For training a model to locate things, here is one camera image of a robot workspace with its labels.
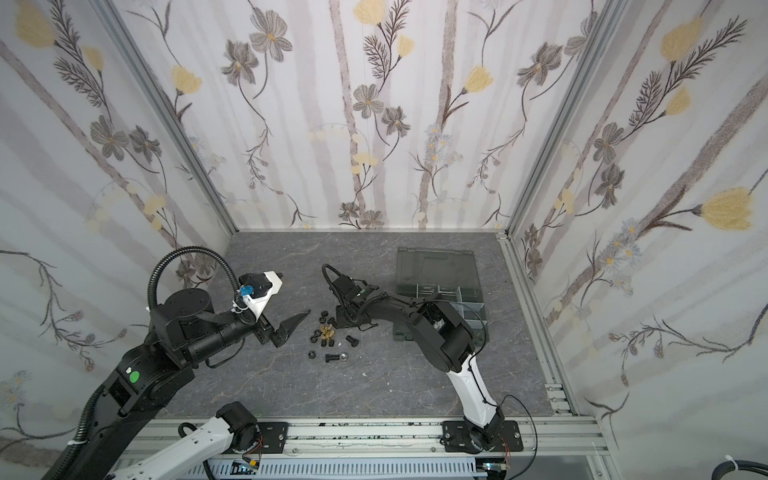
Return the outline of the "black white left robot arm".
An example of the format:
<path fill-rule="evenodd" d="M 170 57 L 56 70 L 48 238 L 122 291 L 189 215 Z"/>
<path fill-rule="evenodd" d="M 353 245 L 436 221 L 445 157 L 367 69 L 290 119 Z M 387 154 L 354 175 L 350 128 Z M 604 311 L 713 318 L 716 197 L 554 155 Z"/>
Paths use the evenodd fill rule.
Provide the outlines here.
<path fill-rule="evenodd" d="M 176 393 L 195 378 L 210 358 L 254 335 L 262 344 L 286 343 L 307 310 L 274 330 L 264 318 L 246 310 L 216 314 L 207 291 L 175 292 L 149 308 L 149 332 L 143 343 L 126 352 L 89 397 L 75 435 L 46 479 L 103 479 L 143 428 Z"/>

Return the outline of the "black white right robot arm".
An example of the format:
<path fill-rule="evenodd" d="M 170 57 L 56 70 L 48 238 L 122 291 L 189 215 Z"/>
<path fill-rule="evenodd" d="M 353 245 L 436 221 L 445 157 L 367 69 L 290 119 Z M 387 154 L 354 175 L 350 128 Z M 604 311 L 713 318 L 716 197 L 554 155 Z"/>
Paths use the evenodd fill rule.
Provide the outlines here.
<path fill-rule="evenodd" d="M 493 400 L 477 364 L 474 331 L 450 301 L 437 294 L 406 297 L 389 293 L 335 267 L 321 267 L 337 301 L 336 320 L 343 328 L 389 322 L 410 333 L 427 361 L 445 373 L 463 408 L 472 453 L 490 451 L 501 439 L 505 415 Z"/>

